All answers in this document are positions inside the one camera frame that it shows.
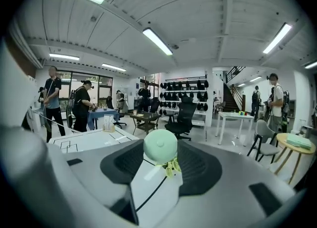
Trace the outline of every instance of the staircase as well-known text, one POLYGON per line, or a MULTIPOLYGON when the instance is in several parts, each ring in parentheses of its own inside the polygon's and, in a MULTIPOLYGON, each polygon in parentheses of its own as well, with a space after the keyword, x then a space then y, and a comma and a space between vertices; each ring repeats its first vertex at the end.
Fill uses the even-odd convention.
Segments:
POLYGON ((223 101, 226 102, 223 112, 238 112, 240 110, 226 84, 223 84, 223 101))

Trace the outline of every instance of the floor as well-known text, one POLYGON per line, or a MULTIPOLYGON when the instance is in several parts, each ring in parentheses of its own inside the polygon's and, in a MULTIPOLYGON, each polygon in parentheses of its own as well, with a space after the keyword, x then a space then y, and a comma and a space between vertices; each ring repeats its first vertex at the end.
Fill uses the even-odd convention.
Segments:
MULTIPOLYGON (((135 126, 133 123, 132 118, 130 116, 126 115, 124 118, 120 119, 120 122, 125 122, 127 123, 127 126, 122 125, 122 129, 129 132, 133 133, 135 126)), ((103 121, 101 119, 98 120, 98 128, 102 127, 103 121)), ((158 128, 159 129, 165 129, 164 125, 167 122, 160 119, 158 122, 158 128)), ((64 125, 66 127, 65 132, 66 135, 72 134, 71 130, 67 128, 66 121, 64 121, 64 125)), ((216 119, 212 120, 211 128, 207 129, 207 141, 205 140, 205 134, 204 130, 202 127, 194 126, 192 130, 190 131, 189 136, 192 138, 192 142, 197 142, 200 144, 206 144, 210 145, 216 148, 221 148, 227 151, 231 152, 236 152, 240 155, 247 155, 248 151, 250 150, 252 146, 252 142, 249 142, 246 147, 243 146, 244 140, 247 136, 248 132, 248 126, 249 123, 245 122, 242 127, 241 131, 241 136, 238 139, 238 131, 239 131, 239 126, 240 126, 240 121, 234 121, 234 120, 227 120, 226 122, 226 127, 223 135, 223 140, 222 140, 222 145, 218 145, 219 143, 219 137, 215 137, 215 132, 216 132, 216 125, 217 121, 216 119)), ((254 134, 254 128, 255 128, 255 123, 253 123, 253 128, 252 128, 252 134, 254 134)), ((145 138, 146 133, 140 129, 136 129, 134 135, 138 138, 145 138)), ((42 128, 41 130, 41 136, 43 139, 46 139, 46 129, 42 128)), ((53 125, 52 128, 52 136, 60 136, 58 127, 56 125, 53 125)), ((255 158, 255 153, 256 150, 253 150, 252 153, 250 154, 250 158, 255 158)), ((281 159, 279 160, 278 163, 273 163, 270 165, 271 157, 263 157, 261 162, 259 163, 262 165, 265 169, 270 169, 271 171, 275 171, 278 167, 278 165, 283 162, 284 158, 287 156, 288 150, 285 151, 281 159)), ((279 172, 278 177, 281 178, 282 180, 288 182, 289 178, 291 177, 291 173, 293 171, 293 168, 295 166, 296 160, 297 160, 298 154, 293 152, 289 160, 286 162, 284 165, 283 169, 279 172)), ((314 156, 313 155, 302 155, 301 161, 299 163, 299 166, 297 168, 297 172, 294 175, 294 178, 291 182, 291 186, 294 187, 300 180, 301 178, 306 174, 308 168, 310 167, 312 160, 314 156)))

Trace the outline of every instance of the white ceiling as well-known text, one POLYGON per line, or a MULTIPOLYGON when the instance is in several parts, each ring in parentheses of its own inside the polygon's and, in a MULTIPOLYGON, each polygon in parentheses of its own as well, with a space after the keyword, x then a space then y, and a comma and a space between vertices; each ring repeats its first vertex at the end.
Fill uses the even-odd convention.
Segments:
POLYGON ((79 56, 75 65, 81 67, 124 67, 127 71, 118 74, 125 77, 175 67, 276 68, 293 59, 303 64, 316 52, 312 24, 295 0, 105 0, 102 5, 26 0, 17 22, 35 56, 46 64, 69 65, 51 61, 49 52, 55 52, 79 56), (280 48, 264 56, 284 22, 292 30, 280 48), (142 34, 147 27, 179 49, 166 56, 142 34))

